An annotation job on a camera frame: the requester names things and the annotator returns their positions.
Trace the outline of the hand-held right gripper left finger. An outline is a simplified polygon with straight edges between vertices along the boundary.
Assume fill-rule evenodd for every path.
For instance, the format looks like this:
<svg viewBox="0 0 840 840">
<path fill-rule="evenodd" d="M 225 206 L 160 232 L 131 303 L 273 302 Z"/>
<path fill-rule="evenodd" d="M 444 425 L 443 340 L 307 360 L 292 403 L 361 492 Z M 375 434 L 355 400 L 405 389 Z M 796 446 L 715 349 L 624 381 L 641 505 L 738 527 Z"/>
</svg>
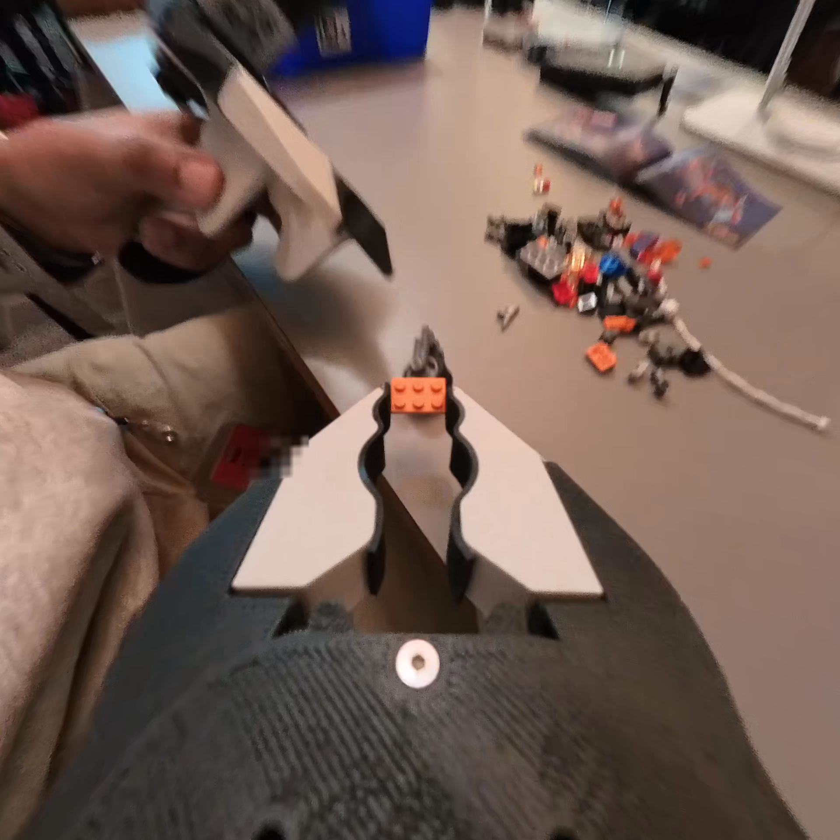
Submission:
<svg viewBox="0 0 840 840">
<path fill-rule="evenodd" d="M 382 385 L 291 458 L 232 580 L 233 592 L 289 597 L 377 595 L 385 576 L 389 387 Z"/>
</svg>

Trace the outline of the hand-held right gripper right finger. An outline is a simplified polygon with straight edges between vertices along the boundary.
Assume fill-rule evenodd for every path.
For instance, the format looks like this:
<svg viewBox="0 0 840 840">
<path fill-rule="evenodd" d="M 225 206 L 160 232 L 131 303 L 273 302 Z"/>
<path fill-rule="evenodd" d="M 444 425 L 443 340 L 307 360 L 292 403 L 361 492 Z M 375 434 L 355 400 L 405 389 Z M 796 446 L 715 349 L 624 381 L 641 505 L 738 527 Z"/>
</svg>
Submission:
<svg viewBox="0 0 840 840">
<path fill-rule="evenodd" d="M 600 599 L 603 585 L 541 455 L 462 389 L 448 389 L 449 469 L 459 491 L 446 552 L 457 601 Z"/>
</svg>

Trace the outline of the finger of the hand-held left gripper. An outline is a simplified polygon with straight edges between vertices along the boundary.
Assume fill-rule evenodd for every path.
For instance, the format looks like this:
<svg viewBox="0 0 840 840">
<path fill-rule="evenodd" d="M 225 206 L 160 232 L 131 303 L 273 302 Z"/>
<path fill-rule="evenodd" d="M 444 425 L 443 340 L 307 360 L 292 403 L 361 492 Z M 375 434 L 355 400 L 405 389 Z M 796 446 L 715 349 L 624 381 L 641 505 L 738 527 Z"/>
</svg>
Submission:
<svg viewBox="0 0 840 840">
<path fill-rule="evenodd" d="M 268 189 L 289 189 L 301 198 L 336 189 L 342 243 L 355 242 L 385 277 L 393 273 L 380 219 L 288 111 L 240 65 L 231 69 L 218 92 L 218 163 L 224 173 L 218 228 L 253 203 L 267 200 Z"/>
<path fill-rule="evenodd" d="M 274 267 L 280 280 L 304 277 L 343 242 L 343 215 L 336 189 L 309 198 L 289 189 L 268 189 L 267 200 L 279 221 Z"/>
</svg>

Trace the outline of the orange lego brick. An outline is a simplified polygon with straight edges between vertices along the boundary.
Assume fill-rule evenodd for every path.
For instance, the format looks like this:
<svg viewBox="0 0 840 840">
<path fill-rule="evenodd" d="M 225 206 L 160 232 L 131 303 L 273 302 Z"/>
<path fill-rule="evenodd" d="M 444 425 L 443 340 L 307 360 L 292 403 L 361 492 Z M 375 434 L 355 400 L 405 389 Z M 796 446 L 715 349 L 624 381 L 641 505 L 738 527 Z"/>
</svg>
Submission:
<svg viewBox="0 0 840 840">
<path fill-rule="evenodd" d="M 391 414 L 443 415 L 447 392 L 444 377 L 393 377 L 390 381 Z"/>
</svg>

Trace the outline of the pile of loose lego pieces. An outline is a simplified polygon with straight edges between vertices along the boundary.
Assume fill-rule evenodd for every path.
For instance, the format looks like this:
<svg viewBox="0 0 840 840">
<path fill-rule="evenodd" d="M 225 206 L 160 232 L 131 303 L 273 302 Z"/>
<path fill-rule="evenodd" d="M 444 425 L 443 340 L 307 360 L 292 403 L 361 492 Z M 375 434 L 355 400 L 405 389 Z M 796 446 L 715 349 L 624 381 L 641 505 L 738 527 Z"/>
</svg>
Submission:
<svg viewBox="0 0 840 840">
<path fill-rule="evenodd" d="M 556 308 L 597 321 L 598 336 L 584 352 L 597 374 L 616 372 L 615 345 L 624 338 L 644 348 L 628 382 L 648 382 L 658 400 L 669 391 L 667 371 L 691 378 L 713 372 L 702 344 L 683 337 L 679 305 L 669 295 L 665 268 L 679 257 L 681 243 L 636 229 L 621 198 L 585 217 L 563 217 L 551 203 L 530 217 L 489 215 L 485 240 Z"/>
</svg>

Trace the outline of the lego instruction booklet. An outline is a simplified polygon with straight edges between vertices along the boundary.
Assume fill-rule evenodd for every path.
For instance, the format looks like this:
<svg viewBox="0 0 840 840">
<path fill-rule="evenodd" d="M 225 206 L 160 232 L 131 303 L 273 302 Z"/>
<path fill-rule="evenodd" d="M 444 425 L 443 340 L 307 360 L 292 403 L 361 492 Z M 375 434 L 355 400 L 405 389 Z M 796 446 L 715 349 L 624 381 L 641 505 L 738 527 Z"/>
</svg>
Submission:
<svg viewBox="0 0 840 840">
<path fill-rule="evenodd" d="M 651 119 L 574 106 L 523 137 L 732 248 L 782 210 L 720 153 L 703 146 L 678 150 Z"/>
</svg>

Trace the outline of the person's left hand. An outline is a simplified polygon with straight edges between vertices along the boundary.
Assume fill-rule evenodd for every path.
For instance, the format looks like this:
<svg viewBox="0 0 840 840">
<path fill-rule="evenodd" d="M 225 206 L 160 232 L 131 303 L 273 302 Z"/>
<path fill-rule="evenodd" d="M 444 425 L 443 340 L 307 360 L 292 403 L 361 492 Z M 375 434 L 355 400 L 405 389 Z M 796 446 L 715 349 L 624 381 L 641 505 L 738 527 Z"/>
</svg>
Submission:
<svg viewBox="0 0 840 840">
<path fill-rule="evenodd" d="M 139 244 L 198 275 L 253 240 L 253 213 L 207 237 L 196 216 L 215 206 L 223 174 L 184 112 L 123 108 L 40 119 L 2 141 L 2 224 L 46 249 L 114 257 Z"/>
</svg>

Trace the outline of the red tag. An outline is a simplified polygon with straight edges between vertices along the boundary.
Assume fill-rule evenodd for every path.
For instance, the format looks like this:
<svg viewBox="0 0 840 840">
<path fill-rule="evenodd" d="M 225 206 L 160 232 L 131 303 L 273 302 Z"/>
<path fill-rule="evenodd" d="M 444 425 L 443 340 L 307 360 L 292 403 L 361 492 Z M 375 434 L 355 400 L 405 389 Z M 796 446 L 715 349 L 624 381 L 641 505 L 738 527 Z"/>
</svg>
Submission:
<svg viewBox="0 0 840 840">
<path fill-rule="evenodd" d="M 276 439 L 267 429 L 237 423 L 222 437 L 222 444 L 209 473 L 213 487 L 243 491 L 262 476 L 275 460 Z"/>
</svg>

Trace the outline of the blue plastic bin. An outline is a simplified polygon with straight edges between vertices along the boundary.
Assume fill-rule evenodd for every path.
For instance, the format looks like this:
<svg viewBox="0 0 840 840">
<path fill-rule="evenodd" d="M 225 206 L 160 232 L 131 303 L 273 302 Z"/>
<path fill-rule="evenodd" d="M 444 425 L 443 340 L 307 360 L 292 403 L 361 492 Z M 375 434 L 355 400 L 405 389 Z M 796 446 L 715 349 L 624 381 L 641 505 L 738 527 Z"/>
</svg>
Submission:
<svg viewBox="0 0 840 840">
<path fill-rule="evenodd" d="M 295 44 L 270 69 L 275 78 L 422 60 L 431 1 L 339 1 L 305 24 Z"/>
</svg>

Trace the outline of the beige trousers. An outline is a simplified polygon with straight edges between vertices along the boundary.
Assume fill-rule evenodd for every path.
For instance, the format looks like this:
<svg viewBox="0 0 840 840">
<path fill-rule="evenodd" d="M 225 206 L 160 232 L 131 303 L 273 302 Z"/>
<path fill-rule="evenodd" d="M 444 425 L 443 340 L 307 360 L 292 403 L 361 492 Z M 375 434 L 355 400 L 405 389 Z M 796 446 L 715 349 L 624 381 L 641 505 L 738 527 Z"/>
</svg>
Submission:
<svg viewBox="0 0 840 840">
<path fill-rule="evenodd" d="M 211 474 L 237 426 L 279 449 L 318 432 L 328 415 L 255 305 L 194 318 L 143 337 L 69 344 L 11 367 L 104 410 L 152 498 L 197 504 L 209 519 L 241 490 Z"/>
</svg>

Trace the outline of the black zip pouch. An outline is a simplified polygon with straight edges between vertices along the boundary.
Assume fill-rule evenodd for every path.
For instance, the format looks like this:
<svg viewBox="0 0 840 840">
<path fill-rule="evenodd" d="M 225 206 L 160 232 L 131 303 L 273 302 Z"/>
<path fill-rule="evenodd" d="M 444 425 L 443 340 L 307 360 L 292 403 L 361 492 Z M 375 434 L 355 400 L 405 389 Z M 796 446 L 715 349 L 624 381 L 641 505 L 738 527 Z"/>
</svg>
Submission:
<svg viewBox="0 0 840 840">
<path fill-rule="evenodd" d="M 621 45 L 546 49 L 538 67 L 541 83 L 586 100 L 658 91 L 658 117 L 668 109 L 678 72 L 646 51 Z"/>
</svg>

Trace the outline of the white monitor base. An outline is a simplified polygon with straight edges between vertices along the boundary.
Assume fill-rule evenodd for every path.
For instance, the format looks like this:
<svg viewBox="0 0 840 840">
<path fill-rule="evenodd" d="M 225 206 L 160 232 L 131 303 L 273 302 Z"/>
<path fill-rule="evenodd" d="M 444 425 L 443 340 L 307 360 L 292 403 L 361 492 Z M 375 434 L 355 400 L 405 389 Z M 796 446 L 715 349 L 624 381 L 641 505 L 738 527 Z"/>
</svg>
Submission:
<svg viewBox="0 0 840 840">
<path fill-rule="evenodd" d="M 763 90 L 738 85 L 688 107 L 689 133 L 769 167 L 838 192 L 838 102 L 786 88 L 762 105 Z"/>
</svg>

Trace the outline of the silver monitor stand pole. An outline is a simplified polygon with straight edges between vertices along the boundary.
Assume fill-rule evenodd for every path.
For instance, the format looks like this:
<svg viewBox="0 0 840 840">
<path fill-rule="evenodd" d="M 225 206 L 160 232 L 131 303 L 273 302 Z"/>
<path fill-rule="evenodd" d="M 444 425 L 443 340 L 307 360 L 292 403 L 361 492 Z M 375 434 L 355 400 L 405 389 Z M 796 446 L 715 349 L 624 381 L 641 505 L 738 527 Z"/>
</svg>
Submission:
<svg viewBox="0 0 840 840">
<path fill-rule="evenodd" d="M 770 69 L 757 108 L 759 118 L 764 124 L 770 119 L 770 105 L 772 100 L 784 87 L 795 48 L 798 45 L 815 5 L 816 1 L 800 1 L 795 9 L 791 23 L 784 35 L 779 53 Z"/>
</svg>

